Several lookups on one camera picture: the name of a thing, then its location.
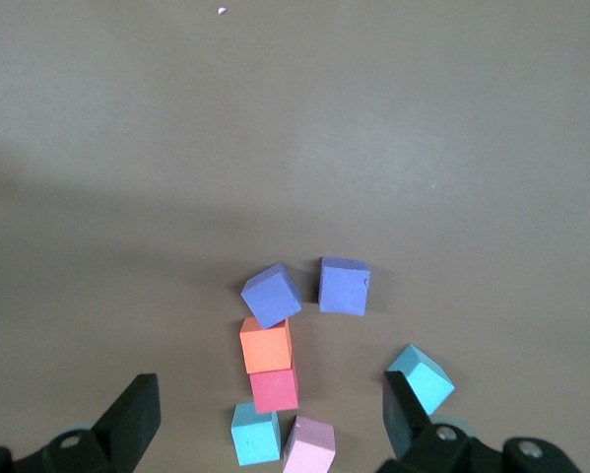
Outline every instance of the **blue cube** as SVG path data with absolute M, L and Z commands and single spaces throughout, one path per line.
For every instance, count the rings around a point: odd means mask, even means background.
M 264 329 L 302 309 L 301 294 L 282 263 L 249 279 L 242 289 L 242 298 Z
M 231 435 L 239 466 L 281 458 L 282 434 L 276 412 L 257 414 L 255 403 L 238 404 L 231 422 Z
M 321 312 L 364 315 L 371 271 L 364 261 L 321 258 L 318 303 Z
M 404 374 L 428 415 L 454 391 L 443 368 L 413 345 L 402 352 L 388 371 Z

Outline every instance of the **gray floor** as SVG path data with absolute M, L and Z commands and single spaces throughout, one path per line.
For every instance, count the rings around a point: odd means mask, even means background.
M 0 1 L 0 443 L 157 372 L 138 471 L 237 471 L 237 292 L 281 260 L 332 471 L 391 455 L 379 377 L 414 343 L 441 413 L 590 472 L 590 1 L 219 6 Z M 371 264 L 367 317 L 318 313 L 324 254 Z

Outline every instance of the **purple cube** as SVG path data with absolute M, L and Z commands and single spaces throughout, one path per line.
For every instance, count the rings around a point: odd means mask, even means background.
M 264 329 L 302 309 L 301 295 L 283 263 L 277 263 L 249 279 L 242 297 Z
M 284 450 L 284 473 L 327 473 L 334 455 L 334 428 L 296 416 Z
M 318 303 L 321 312 L 364 315 L 371 271 L 364 261 L 321 258 L 321 286 Z

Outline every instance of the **pink cube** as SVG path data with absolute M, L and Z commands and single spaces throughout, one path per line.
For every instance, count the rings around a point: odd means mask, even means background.
M 250 378 L 258 414 L 298 408 L 295 359 L 288 370 L 256 372 Z
M 284 473 L 327 473 L 334 455 L 334 428 L 296 416 L 284 451 Z

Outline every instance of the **red-pink cube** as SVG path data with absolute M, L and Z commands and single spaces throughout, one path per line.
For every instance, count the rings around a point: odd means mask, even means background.
M 256 372 L 250 378 L 258 414 L 298 408 L 295 360 L 288 370 Z
M 296 416 L 284 450 L 284 473 L 327 473 L 334 455 L 334 428 Z

